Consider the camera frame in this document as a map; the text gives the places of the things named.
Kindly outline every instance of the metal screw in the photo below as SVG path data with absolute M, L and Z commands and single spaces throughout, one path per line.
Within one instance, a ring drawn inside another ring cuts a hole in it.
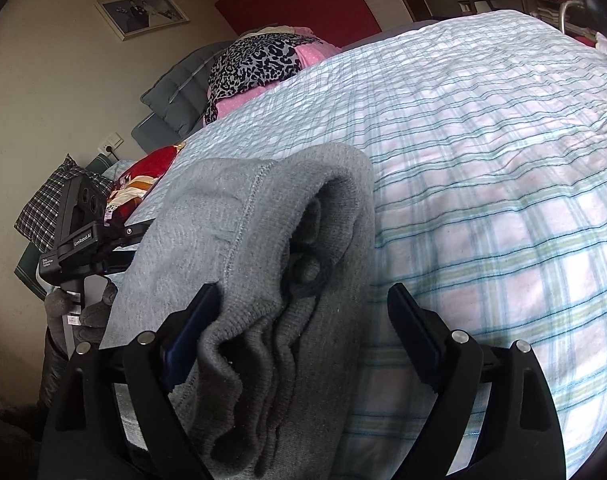
M 468 343 L 468 339 L 470 339 L 469 335 L 463 330 L 455 330 L 452 333 L 452 338 L 460 344 Z
M 137 342 L 140 345 L 149 345 L 150 343 L 152 343 L 154 341 L 154 337 L 155 337 L 155 333 L 154 332 L 141 332 L 138 336 L 137 336 Z
M 75 351 L 79 355 L 87 354 L 88 351 L 90 351 L 90 343 L 88 343 L 87 341 L 82 341 L 81 343 L 79 343 L 77 345 L 77 348 Z
M 522 339 L 517 340 L 517 348 L 519 348 L 519 351 L 523 352 L 524 354 L 527 354 L 532 350 L 532 346 L 530 346 L 530 343 L 528 343 L 527 341 L 523 341 Z

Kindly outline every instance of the blue gripper pad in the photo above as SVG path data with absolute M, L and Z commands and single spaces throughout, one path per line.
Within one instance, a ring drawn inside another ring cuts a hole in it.
M 388 317 L 421 382 L 438 392 L 443 382 L 444 339 L 450 330 L 438 314 L 422 309 L 402 283 L 388 291 Z
M 220 304 L 218 286 L 216 283 L 206 283 L 186 310 L 170 314 L 160 327 L 157 334 L 164 334 L 160 381 L 166 392 L 171 392 L 188 378 L 197 359 L 197 341 L 219 315 Z

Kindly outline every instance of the metal handle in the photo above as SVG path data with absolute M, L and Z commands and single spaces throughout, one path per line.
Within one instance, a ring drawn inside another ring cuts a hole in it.
M 561 4 L 561 8 L 559 9 L 559 30 L 562 34 L 566 33 L 566 13 L 570 7 L 579 7 L 580 9 L 586 8 L 584 3 L 579 0 L 570 0 Z

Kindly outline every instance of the gray pillow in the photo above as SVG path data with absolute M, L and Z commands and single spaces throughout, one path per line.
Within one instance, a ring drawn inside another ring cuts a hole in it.
M 184 57 L 141 96 L 142 103 L 161 117 L 183 139 L 191 133 L 208 104 L 208 77 L 232 41 L 221 41 Z

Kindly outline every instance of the gray knit fabric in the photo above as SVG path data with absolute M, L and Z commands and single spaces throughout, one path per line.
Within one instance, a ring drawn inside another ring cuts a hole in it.
M 372 166 L 347 145 L 196 161 L 139 246 L 102 346 L 156 330 L 218 282 L 222 312 L 170 394 L 182 425 L 214 476 L 326 478 L 353 389 L 374 230 Z M 295 242 L 330 268 L 290 251 Z M 308 290 L 322 272 L 322 289 Z M 144 446 L 117 392 L 126 432 Z

